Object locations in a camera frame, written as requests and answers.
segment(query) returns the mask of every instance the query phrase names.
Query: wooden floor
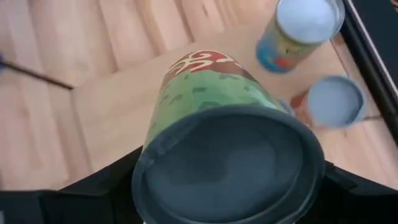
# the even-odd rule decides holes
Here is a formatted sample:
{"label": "wooden floor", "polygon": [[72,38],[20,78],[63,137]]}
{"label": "wooden floor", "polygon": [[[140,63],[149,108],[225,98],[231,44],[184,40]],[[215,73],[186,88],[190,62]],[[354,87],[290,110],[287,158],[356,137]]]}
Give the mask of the wooden floor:
{"label": "wooden floor", "polygon": [[[0,52],[10,62],[81,88],[191,42],[269,16],[276,2],[0,0]],[[73,94],[20,73],[2,73],[0,189],[59,189],[104,166],[96,166],[98,161],[90,157]],[[370,112],[379,115],[377,108]],[[105,116],[102,111],[93,114]],[[333,146],[327,159],[398,189],[398,151],[381,119],[343,133],[317,136],[323,145]],[[356,144],[361,139],[368,141]],[[123,142],[115,144],[121,147]],[[391,150],[378,152],[377,147]]]}

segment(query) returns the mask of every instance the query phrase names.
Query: cylindrical can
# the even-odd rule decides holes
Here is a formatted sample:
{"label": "cylindrical can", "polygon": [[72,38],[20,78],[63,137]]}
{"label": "cylindrical can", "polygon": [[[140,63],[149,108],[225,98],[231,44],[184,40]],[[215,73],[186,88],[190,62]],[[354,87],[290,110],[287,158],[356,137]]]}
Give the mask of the cylindrical can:
{"label": "cylindrical can", "polygon": [[331,75],[291,99],[297,119],[311,128],[346,128],[366,114],[366,99],[353,80]]}
{"label": "cylindrical can", "polygon": [[161,85],[132,196],[147,224],[293,223],[317,196],[319,142],[238,62],[188,54]]}
{"label": "cylindrical can", "polygon": [[342,0],[280,0],[256,47],[261,65],[286,73],[339,31]]}

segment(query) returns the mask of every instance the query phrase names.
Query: blue can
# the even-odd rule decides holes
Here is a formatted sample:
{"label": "blue can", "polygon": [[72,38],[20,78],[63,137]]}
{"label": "blue can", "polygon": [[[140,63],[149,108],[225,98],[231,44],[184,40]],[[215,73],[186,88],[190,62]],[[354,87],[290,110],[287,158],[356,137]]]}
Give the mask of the blue can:
{"label": "blue can", "polygon": [[260,64],[274,73],[287,73],[340,29],[341,0],[280,0],[256,47]]}

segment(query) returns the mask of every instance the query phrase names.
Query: can lid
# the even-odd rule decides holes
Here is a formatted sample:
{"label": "can lid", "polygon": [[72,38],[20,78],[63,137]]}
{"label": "can lid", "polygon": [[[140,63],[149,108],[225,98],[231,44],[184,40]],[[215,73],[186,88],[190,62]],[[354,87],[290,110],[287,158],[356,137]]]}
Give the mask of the can lid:
{"label": "can lid", "polygon": [[366,99],[355,81],[330,75],[311,87],[308,108],[316,122],[344,128],[364,118]]}
{"label": "can lid", "polygon": [[153,224],[293,223],[315,200],[324,168],[318,140],[294,117],[222,106],[178,121],[148,145],[133,199]]}
{"label": "can lid", "polygon": [[342,15],[344,6],[328,0],[280,0],[277,6],[280,28],[303,44],[319,44],[330,39],[340,29]]}

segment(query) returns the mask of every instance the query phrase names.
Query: green can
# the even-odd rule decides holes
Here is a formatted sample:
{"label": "green can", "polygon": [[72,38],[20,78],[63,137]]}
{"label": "green can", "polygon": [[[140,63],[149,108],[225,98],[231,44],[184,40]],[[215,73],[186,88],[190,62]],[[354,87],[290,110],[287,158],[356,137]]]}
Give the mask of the green can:
{"label": "green can", "polygon": [[132,196],[147,224],[293,223],[323,170],[319,142],[282,101],[201,50],[166,72]]}

